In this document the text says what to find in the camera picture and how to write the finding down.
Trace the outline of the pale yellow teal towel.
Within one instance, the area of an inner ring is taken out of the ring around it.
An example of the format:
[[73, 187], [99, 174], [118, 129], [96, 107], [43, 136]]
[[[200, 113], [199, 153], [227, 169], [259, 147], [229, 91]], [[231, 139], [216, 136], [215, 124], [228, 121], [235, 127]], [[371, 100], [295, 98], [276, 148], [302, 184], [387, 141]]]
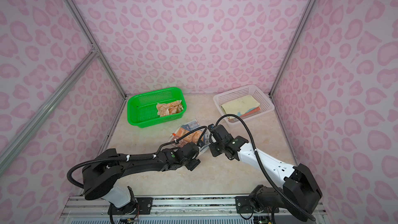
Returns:
[[246, 95], [226, 102], [220, 106], [224, 114], [245, 114], [253, 108], [260, 107], [260, 103], [252, 95]]

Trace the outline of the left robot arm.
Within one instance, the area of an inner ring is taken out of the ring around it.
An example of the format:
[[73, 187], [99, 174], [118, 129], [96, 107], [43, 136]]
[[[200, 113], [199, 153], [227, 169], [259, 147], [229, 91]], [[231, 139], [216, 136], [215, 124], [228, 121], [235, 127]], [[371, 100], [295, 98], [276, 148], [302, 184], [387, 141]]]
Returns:
[[84, 197], [86, 200], [104, 199], [116, 208], [135, 205], [132, 189], [120, 186], [119, 179], [144, 172], [175, 171], [181, 167], [192, 171], [200, 164], [199, 151], [194, 143], [142, 155], [126, 155], [108, 149], [83, 167]]

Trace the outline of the red brown bear towel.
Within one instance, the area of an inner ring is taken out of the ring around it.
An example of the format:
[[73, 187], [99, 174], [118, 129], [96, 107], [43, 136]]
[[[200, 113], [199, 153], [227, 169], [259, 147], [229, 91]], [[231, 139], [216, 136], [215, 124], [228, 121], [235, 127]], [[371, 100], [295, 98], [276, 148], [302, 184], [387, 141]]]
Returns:
[[242, 115], [240, 113], [237, 113], [236, 116], [238, 116], [238, 117], [243, 119], [244, 117], [247, 117], [247, 116], [249, 116], [251, 114], [255, 114], [255, 113], [259, 112], [260, 110], [261, 110], [261, 107], [256, 107], [256, 108], [253, 108], [252, 110], [250, 110], [247, 113], [242, 114]]

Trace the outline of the orange blue lettered towel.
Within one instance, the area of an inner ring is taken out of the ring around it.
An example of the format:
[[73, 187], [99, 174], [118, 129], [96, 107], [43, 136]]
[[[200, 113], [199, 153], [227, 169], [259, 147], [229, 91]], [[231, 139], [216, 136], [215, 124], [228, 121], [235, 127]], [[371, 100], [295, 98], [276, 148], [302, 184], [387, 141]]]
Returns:
[[169, 142], [178, 140], [178, 143], [172, 143], [175, 147], [182, 147], [187, 143], [195, 143], [200, 151], [199, 156], [209, 149], [209, 135], [210, 132], [205, 129], [205, 126], [193, 119], [177, 128], [170, 136]]

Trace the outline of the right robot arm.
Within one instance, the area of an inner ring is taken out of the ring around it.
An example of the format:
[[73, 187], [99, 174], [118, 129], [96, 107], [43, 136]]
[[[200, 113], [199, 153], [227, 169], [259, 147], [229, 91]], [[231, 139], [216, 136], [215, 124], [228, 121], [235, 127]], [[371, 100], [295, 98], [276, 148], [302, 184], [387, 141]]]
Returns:
[[249, 138], [233, 137], [219, 124], [209, 125], [212, 156], [224, 154], [229, 160], [237, 160], [260, 170], [270, 186], [258, 185], [248, 196], [254, 212], [267, 208], [284, 208], [302, 222], [315, 221], [313, 212], [322, 198], [322, 192], [310, 169], [300, 164], [284, 163], [261, 151]]

